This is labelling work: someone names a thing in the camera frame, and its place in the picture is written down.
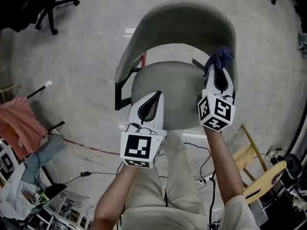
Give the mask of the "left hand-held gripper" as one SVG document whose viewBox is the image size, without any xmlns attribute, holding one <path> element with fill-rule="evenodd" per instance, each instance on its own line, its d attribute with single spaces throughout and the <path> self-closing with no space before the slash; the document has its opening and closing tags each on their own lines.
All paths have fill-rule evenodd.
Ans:
<svg viewBox="0 0 307 230">
<path fill-rule="evenodd" d="M 164 95 L 155 91 L 131 106 L 126 131 L 121 133 L 120 158 L 127 166 L 153 168 L 163 148 Z"/>
</svg>

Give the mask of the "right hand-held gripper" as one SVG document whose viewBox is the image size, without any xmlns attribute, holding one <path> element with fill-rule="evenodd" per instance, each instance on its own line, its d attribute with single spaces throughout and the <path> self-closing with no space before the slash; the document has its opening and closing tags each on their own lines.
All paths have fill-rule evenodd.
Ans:
<svg viewBox="0 0 307 230">
<path fill-rule="evenodd" d="M 236 107 L 219 95 L 216 87 L 217 73 L 214 64 L 211 64 L 206 75 L 206 89 L 202 90 L 202 98 L 198 102 L 200 124 L 213 131 L 222 131 L 232 125 Z M 228 71 L 223 69 L 224 87 L 222 96 L 233 98 L 234 85 Z"/>
</svg>

